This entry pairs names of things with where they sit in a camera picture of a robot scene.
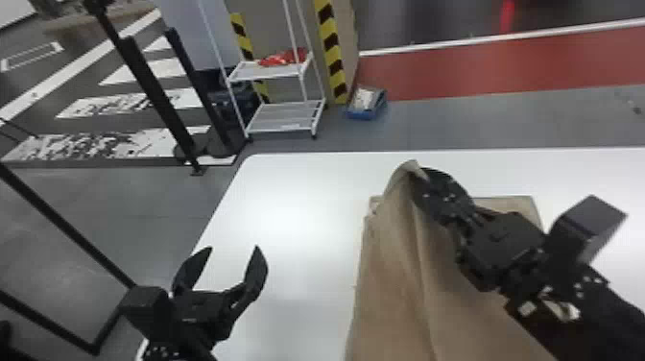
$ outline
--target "shelf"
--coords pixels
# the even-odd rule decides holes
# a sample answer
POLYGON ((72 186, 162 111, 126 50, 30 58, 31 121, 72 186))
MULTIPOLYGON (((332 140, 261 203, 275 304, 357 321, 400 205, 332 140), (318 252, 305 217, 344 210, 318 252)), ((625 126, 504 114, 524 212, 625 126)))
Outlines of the shelf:
POLYGON ((228 76, 229 83, 238 83, 245 81, 256 81, 262 79, 299 77, 304 74, 311 63, 314 55, 309 52, 307 59, 300 64, 288 64, 280 66, 261 66, 257 61, 242 61, 235 70, 228 76))
POLYGON ((253 116, 247 132, 311 131, 323 114, 325 99, 307 102, 262 104, 253 116))

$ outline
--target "white floor marking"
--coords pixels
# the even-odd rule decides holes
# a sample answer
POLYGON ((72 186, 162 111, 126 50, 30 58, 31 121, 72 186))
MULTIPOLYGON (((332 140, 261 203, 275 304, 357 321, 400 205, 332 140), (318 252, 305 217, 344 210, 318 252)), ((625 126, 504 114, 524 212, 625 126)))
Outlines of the white floor marking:
MULTIPOLYGON (((175 78, 186 75, 181 66, 181 62, 177 58, 162 59, 148 61, 150 69, 153 71, 157 79, 175 78)), ((136 78, 130 71, 127 65, 122 65, 116 69, 115 72, 110 74, 107 78, 103 79, 99 85, 112 85, 120 83, 134 83, 136 78)))
MULTIPOLYGON (((151 25, 161 17, 159 10, 154 10, 133 22, 126 29, 119 32, 120 36, 134 36, 147 26, 151 25)), ((19 97, 0 108, 0 118, 12 120, 16 115, 28 109, 38 100, 44 98, 70 79, 77 76, 90 65, 107 55, 114 46, 109 40, 105 40, 94 49, 83 54, 79 58, 65 65, 61 70, 54 73, 46 80, 40 82, 33 88, 25 91, 19 97)))
MULTIPOLYGON (((191 134, 205 132, 209 126, 187 127, 191 134)), ((91 160, 91 159, 144 159, 173 157, 177 145, 165 128, 139 132, 104 132, 100 134, 43 134, 38 139, 30 136, 3 161, 29 160, 91 160)), ((200 156, 203 165, 230 165, 236 156, 213 158, 200 156)))
POLYGON ((172 49, 166 36, 160 36, 152 44, 148 45, 147 48, 143 49, 144 53, 152 53, 159 50, 172 49))
POLYGON ((29 49, 27 51, 20 52, 18 54, 15 54, 15 55, 12 55, 10 57, 7 57, 7 58, 4 58, 4 59, 0 60, 0 73, 4 73, 6 71, 13 70, 13 69, 18 68, 20 66, 27 65, 27 64, 30 64, 30 63, 38 61, 38 60, 43 60, 43 59, 45 59, 47 57, 51 57, 51 56, 53 56, 55 54, 58 54, 63 50, 64 49, 62 48, 62 46, 60 45, 59 42, 53 41, 53 42, 48 42, 46 44, 37 46, 36 48, 29 49), (21 61, 18 64, 10 64, 10 60, 12 60, 12 59, 31 54, 31 53, 36 52, 36 51, 38 51, 40 49, 43 49, 45 47, 50 47, 52 50, 47 52, 47 53, 45 53, 45 54, 41 54, 41 55, 39 55, 37 57, 33 57, 33 58, 30 58, 30 59, 21 61))
MULTIPOLYGON (((202 102, 192 87, 166 90, 175 109, 200 108, 202 102)), ((58 119, 85 118, 97 115, 130 114, 152 105, 145 93, 118 94, 79 99, 57 115, 58 119)))
POLYGON ((519 40, 523 38, 545 37, 545 36, 566 36, 571 34, 600 32, 604 30, 616 30, 645 26, 645 17, 630 20, 608 21, 596 24, 566 26, 554 29, 535 30, 531 32, 504 34, 500 36, 479 36, 459 40, 448 40, 431 42, 427 44, 396 46, 392 48, 364 50, 360 52, 361 57, 377 57, 388 54, 412 53, 421 50, 451 48, 455 46, 485 44, 495 41, 519 40))

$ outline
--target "white table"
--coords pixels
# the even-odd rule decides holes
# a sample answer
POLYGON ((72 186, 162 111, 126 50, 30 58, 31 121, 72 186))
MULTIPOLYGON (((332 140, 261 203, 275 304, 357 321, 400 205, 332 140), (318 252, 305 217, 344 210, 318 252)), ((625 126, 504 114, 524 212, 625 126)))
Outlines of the white table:
POLYGON ((242 278, 252 247, 269 262, 263 294, 215 348, 223 361, 343 360, 362 219, 400 163, 443 170, 474 197, 531 195, 543 224, 589 194, 629 213, 594 266, 645 308, 645 149, 261 155, 247 159, 196 246, 213 246, 197 289, 242 278))

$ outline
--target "yellow and black striped pillar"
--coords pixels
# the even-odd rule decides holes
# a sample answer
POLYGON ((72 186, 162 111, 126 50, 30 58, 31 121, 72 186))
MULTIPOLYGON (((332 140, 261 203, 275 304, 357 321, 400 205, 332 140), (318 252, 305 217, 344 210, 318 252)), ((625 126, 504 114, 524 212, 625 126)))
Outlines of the yellow and black striped pillar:
POLYGON ((334 8, 329 0, 314 0, 318 15, 319 34, 324 49, 324 61, 329 71, 329 85, 336 104, 346 104, 349 88, 346 83, 341 43, 338 39, 338 26, 334 18, 334 8))
MULTIPOLYGON (((245 60, 254 60, 253 56, 253 47, 251 46, 251 40, 247 36, 247 29, 244 25, 244 20, 242 19, 242 14, 239 12, 234 12, 230 15, 230 23, 233 25, 233 32, 237 34, 237 42, 240 44, 240 50, 242 51, 242 56, 245 60)), ((259 97, 262 98, 264 103, 270 103, 271 99, 269 98, 269 89, 267 85, 262 81, 253 82, 253 88, 259 97)))

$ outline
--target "metal shelving unit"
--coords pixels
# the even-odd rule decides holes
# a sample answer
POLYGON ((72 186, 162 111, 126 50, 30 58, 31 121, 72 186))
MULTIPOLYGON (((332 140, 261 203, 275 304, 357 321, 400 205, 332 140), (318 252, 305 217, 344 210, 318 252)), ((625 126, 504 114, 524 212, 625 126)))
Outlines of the metal shelving unit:
MULTIPOLYGON (((309 131, 311 132, 312 138, 316 138, 316 131, 318 129, 318 123, 321 120, 321 115, 323 114, 324 106, 326 104, 326 99, 323 97, 323 80, 321 78, 321 72, 316 64, 313 55, 313 47, 311 43, 311 38, 309 37, 309 32, 304 21, 304 15, 302 13, 302 6, 299 0, 295 0, 296 9, 298 12, 300 26, 304 32, 304 38, 307 43, 307 49, 309 53, 305 61, 300 62, 298 56, 298 46, 296 45, 296 36, 294 33, 294 27, 291 19, 291 14, 289 11, 289 0, 282 0, 282 6, 284 8, 284 14, 287 19, 287 27, 289 29, 289 37, 291 39, 291 45, 294 52, 294 58, 296 58, 296 63, 283 65, 283 66, 272 66, 264 67, 259 65, 257 61, 248 61, 244 60, 242 53, 240 53, 240 62, 237 64, 235 69, 227 76, 226 83, 228 88, 228 93, 235 109, 235 114, 237 115, 238 122, 242 130, 244 131, 244 136, 249 139, 252 133, 258 132, 293 132, 293 131, 309 131), (307 69, 313 63, 314 71, 316 72, 316 78, 318 80, 318 87, 321 92, 321 99, 311 100, 307 94, 307 89, 304 83, 304 76, 307 69), (302 101, 301 102, 291 102, 291 103, 277 103, 277 104, 266 104, 260 99, 262 104, 255 112, 255 115, 245 127, 244 120, 242 119, 242 113, 235 102, 235 94, 233 93, 232 85, 239 82, 248 82, 248 81, 265 81, 270 79, 279 79, 279 78, 295 78, 297 77, 300 82, 300 89, 302 91, 302 101)), ((198 5, 200 7, 200 12, 202 14, 203 22, 206 25, 208 36, 210 38, 211 46, 217 56, 217 60, 220 63, 220 69, 222 72, 225 72, 224 63, 222 62, 222 57, 220 51, 217 47, 217 43, 214 39, 213 34, 211 33, 210 26, 206 21, 206 14, 203 10, 203 0, 198 0, 198 5)))

